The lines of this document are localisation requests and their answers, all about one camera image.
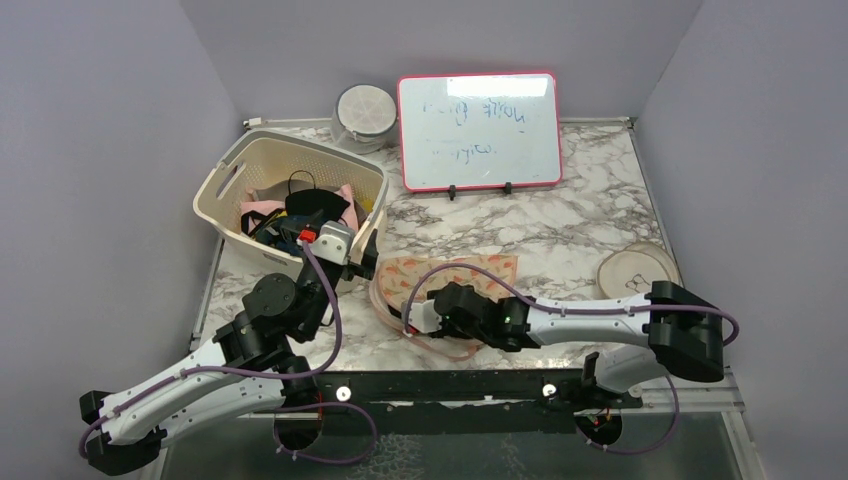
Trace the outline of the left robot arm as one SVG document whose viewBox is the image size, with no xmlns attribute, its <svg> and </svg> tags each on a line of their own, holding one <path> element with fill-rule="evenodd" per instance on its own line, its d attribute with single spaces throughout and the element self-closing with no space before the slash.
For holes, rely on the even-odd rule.
<svg viewBox="0 0 848 480">
<path fill-rule="evenodd" d="M 119 476 L 153 462 L 192 428 L 272 406 L 318 407 L 316 378 L 335 363 L 344 339 L 337 286 L 372 279 L 378 237 L 370 234 L 355 263 L 350 228 L 306 226 L 296 240 L 303 260 L 296 276 L 263 276 L 233 320 L 162 372 L 123 391 L 80 397 L 87 424 L 80 457 Z"/>
</svg>

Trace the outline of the floral mesh laundry bag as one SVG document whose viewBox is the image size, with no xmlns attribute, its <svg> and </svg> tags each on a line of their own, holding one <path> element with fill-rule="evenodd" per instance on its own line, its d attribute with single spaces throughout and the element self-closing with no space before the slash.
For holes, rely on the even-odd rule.
<svg viewBox="0 0 848 480">
<path fill-rule="evenodd" d="M 511 254 L 475 255 L 459 257 L 455 263 L 474 265 L 486 270 L 513 286 L 516 281 L 519 257 Z M 409 300 L 415 284 L 429 271 L 445 264 L 444 259 L 397 256 L 382 260 L 370 282 L 369 297 L 377 317 L 389 328 L 411 344 L 432 355 L 441 356 L 451 362 L 471 359 L 483 344 L 477 340 L 436 339 L 410 327 L 411 334 L 405 335 L 401 318 L 403 304 Z M 417 291 L 415 300 L 424 301 L 431 290 L 437 290 L 450 282 L 470 285 L 475 291 L 493 301 L 508 297 L 510 292 L 494 280 L 466 267 L 439 271 L 428 277 Z"/>
</svg>

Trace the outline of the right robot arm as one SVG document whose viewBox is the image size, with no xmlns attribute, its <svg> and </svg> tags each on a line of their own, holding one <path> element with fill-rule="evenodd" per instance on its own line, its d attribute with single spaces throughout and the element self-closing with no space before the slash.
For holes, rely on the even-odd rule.
<svg viewBox="0 0 848 480">
<path fill-rule="evenodd" d="M 631 387 L 665 376 L 715 383 L 724 377 L 725 316 L 670 281 L 649 292 L 601 301 L 513 295 L 498 301 L 451 282 L 411 306 L 408 324 L 434 337 L 473 339 L 505 352 L 564 343 L 613 343 L 594 353 L 577 380 L 579 398 L 600 407 Z"/>
</svg>

